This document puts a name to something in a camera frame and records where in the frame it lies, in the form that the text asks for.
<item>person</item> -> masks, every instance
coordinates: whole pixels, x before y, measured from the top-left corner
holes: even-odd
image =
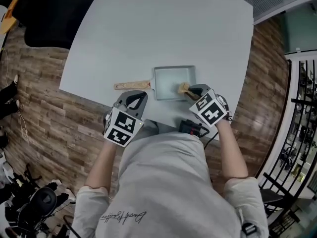
[[[78,236],[71,232],[70,238],[237,238],[245,237],[246,223],[256,227],[252,237],[268,237],[259,186],[248,177],[230,123],[222,119],[216,128],[222,173],[228,180],[224,198],[212,188],[204,147],[197,137],[179,132],[154,135],[149,130],[148,137],[143,135],[126,147],[118,191],[109,203],[117,146],[105,141],[78,191],[72,224]]]
[[[19,100],[17,101],[13,100],[9,102],[8,104],[6,104],[6,102],[8,102],[17,94],[18,81],[19,81],[19,75],[16,75],[12,83],[0,91],[0,119],[3,119],[4,117],[12,113],[15,113],[19,110],[19,107],[20,107]]]

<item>floor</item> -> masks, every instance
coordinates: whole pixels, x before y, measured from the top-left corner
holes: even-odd
[[[9,133],[5,148],[8,161],[17,173],[25,165],[42,175],[40,185],[60,179],[73,192],[84,184],[85,178],[103,143],[102,116],[107,107],[59,91],[59,83],[68,50],[59,48],[30,48],[24,43],[24,29],[14,27],[7,38],[8,82],[20,74],[18,95],[23,104],[21,132],[19,114],[8,116],[1,124]],[[0,61],[0,86],[7,85],[7,59]],[[280,121],[288,81],[288,66],[283,56],[283,41],[279,21],[268,20],[254,27],[249,65],[239,104],[232,122],[251,176],[256,175],[264,161]],[[121,154],[115,159],[111,196],[115,195],[116,176]],[[214,188],[221,193],[220,151],[210,145],[206,159]],[[72,212],[67,206],[56,215]]]

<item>black railing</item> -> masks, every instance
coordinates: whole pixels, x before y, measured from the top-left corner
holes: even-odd
[[[305,189],[317,162],[315,150],[317,145],[314,142],[317,126],[315,61],[300,61],[298,65],[297,97],[291,100],[295,103],[292,122],[282,150],[270,172],[265,173],[265,180],[260,186],[260,189],[269,188],[283,195],[280,201],[265,205],[268,217],[275,211],[281,210],[281,213],[270,225],[270,230],[273,233],[279,233],[276,232],[277,226],[290,213],[296,199]]]

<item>wood plank floor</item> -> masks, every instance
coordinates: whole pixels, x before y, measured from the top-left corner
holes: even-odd
[[[0,121],[9,132],[7,159],[17,173],[23,173],[30,163],[32,173],[43,176],[40,185],[60,179],[76,193],[102,146],[102,116],[107,107],[59,91],[68,50],[30,48],[24,43],[24,29],[18,27],[10,31],[5,49],[9,83],[20,74],[16,97],[23,104],[21,113],[28,132],[27,138],[22,137],[18,114]],[[6,86],[6,73],[3,53],[1,88]],[[257,173],[275,136],[287,79],[279,21],[271,19],[254,27],[247,74],[232,123],[251,176]],[[121,154],[115,159],[111,196],[115,195]],[[221,193],[224,183],[219,148],[210,145],[206,158],[213,185]],[[66,207],[56,215],[56,221],[72,211],[73,207]]]

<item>black cable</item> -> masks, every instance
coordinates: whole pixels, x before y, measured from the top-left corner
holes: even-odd
[[[66,217],[72,218],[72,219],[74,219],[74,217],[73,217],[73,216],[70,216],[70,215],[64,215],[64,216],[63,216],[63,219],[64,219],[64,221],[65,221],[65,224],[66,224],[67,227],[69,228],[69,230],[71,230],[77,238],[81,238],[81,237],[79,236],[79,234],[77,234],[77,232],[71,227],[70,223],[66,220]]]
[[[214,140],[214,138],[217,137],[217,135],[218,135],[218,132],[211,139],[209,139],[209,141],[204,146],[204,149],[206,149],[206,147],[209,145],[209,143],[212,142]]]

